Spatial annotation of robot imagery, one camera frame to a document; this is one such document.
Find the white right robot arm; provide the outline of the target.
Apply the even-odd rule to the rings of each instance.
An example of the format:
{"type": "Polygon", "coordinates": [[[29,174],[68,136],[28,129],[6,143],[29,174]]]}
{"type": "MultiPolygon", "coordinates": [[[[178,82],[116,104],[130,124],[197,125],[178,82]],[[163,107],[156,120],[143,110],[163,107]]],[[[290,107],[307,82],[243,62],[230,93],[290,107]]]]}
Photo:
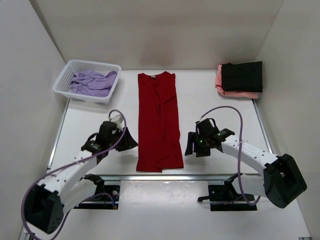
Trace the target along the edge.
{"type": "Polygon", "coordinates": [[[258,172],[250,176],[240,171],[227,178],[221,193],[230,201],[242,194],[267,198],[278,208],[285,208],[307,190],[306,181],[295,159],[289,154],[267,153],[240,138],[231,130],[219,130],[214,119],[197,121],[187,137],[185,155],[209,157],[211,150],[237,158],[258,172]]]}

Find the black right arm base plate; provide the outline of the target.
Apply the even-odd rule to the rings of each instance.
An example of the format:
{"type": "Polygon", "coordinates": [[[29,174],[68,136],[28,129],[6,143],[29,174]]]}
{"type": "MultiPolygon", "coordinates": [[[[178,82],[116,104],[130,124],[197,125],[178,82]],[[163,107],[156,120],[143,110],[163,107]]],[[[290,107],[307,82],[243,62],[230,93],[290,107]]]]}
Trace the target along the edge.
{"type": "Polygon", "coordinates": [[[249,205],[243,196],[233,189],[232,183],[237,177],[235,173],[224,180],[208,181],[208,195],[199,196],[197,202],[209,201],[211,212],[257,211],[256,205],[249,205]]]}

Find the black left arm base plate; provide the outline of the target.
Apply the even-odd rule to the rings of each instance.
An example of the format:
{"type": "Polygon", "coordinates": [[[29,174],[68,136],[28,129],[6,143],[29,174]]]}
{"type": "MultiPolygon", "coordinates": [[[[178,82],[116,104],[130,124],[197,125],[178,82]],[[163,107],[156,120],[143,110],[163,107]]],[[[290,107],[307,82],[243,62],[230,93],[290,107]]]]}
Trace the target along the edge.
{"type": "Polygon", "coordinates": [[[120,181],[105,181],[97,186],[93,197],[76,205],[74,209],[82,210],[117,210],[120,200],[120,181]]]}

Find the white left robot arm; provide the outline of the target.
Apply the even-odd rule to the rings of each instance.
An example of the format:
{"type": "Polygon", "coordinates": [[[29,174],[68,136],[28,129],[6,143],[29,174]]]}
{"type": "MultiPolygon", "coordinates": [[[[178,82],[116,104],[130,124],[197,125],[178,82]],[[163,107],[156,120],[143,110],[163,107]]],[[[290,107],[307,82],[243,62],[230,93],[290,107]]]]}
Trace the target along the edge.
{"type": "Polygon", "coordinates": [[[54,233],[70,210],[82,202],[105,200],[115,205],[114,197],[105,191],[105,181],[90,171],[111,150],[123,152],[137,147],[124,115],[117,111],[109,116],[98,132],[91,134],[74,159],[36,181],[22,200],[24,225],[31,224],[46,234],[54,233]]]}

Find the red t-shirt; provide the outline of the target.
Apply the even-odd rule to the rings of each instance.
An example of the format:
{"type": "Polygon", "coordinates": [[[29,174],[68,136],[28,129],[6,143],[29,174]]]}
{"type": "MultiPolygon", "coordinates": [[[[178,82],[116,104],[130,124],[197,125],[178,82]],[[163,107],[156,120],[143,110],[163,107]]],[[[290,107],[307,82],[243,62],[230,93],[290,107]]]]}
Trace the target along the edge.
{"type": "Polygon", "coordinates": [[[176,75],[140,73],[138,80],[138,172],[184,167],[176,75]]]}

